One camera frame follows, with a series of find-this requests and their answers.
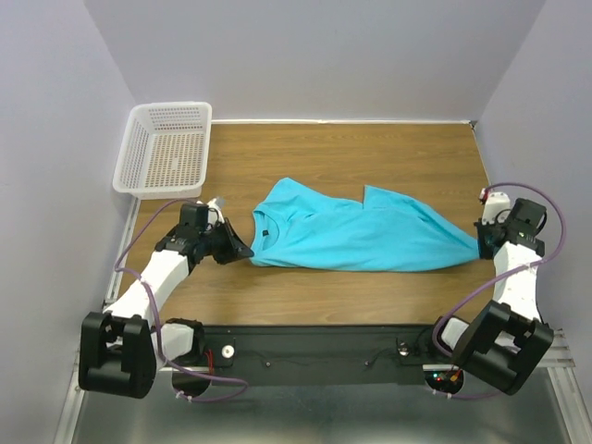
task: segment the wooden table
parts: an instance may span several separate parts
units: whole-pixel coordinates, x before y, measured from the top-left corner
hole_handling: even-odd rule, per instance
[[[364,184],[431,205],[475,234],[486,175],[468,125],[214,125],[202,198],[222,196],[225,216],[253,240],[252,210],[290,177],[330,196],[362,200]],[[142,202],[136,229],[162,201]],[[178,221],[171,206],[138,241],[128,265],[141,271]],[[217,265],[206,258],[171,295],[163,319],[205,324],[431,323],[494,275],[476,261],[428,273],[355,273]],[[121,288],[130,284],[124,277]],[[460,314],[472,319],[486,292]]]

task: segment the gray wall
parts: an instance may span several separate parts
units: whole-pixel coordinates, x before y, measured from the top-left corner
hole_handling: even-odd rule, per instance
[[[475,119],[544,0],[85,0],[139,103]]]
[[[49,443],[127,216],[134,103],[82,2],[4,2],[0,34],[0,442]]]
[[[592,3],[548,0],[481,117],[476,136],[492,181],[538,185],[566,214],[556,263],[541,269],[540,309],[566,329],[592,411]],[[554,248],[556,221],[544,233]]]

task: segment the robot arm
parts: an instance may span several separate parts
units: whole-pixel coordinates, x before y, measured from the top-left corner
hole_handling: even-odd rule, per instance
[[[476,223],[479,255],[493,259],[497,276],[545,254],[537,234],[547,220],[544,206],[517,199],[511,207],[503,192],[483,195],[483,217]],[[468,324],[452,318],[441,342],[452,362],[491,386],[513,394],[526,381],[553,341],[553,330],[541,322],[536,299],[537,267],[499,281],[492,300]]]
[[[212,255],[221,265],[253,256],[236,235],[216,200],[185,203],[179,223],[160,240],[142,281],[150,286],[160,311],[173,290],[202,259]],[[89,313],[80,336],[79,385],[82,389],[143,398],[156,371],[165,365],[157,353],[154,316],[146,289],[135,281],[102,313]],[[161,328],[169,360],[204,351],[204,330],[196,321],[171,319]]]

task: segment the basket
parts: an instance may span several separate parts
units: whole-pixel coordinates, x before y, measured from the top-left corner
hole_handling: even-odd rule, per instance
[[[205,182],[212,106],[135,106],[119,150],[113,188],[139,199],[198,197]]]

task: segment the t-shirt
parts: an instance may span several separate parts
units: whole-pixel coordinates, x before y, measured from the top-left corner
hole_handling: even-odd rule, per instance
[[[368,185],[360,203],[282,179],[253,217],[259,266],[426,271],[479,257],[476,239],[430,206]]]

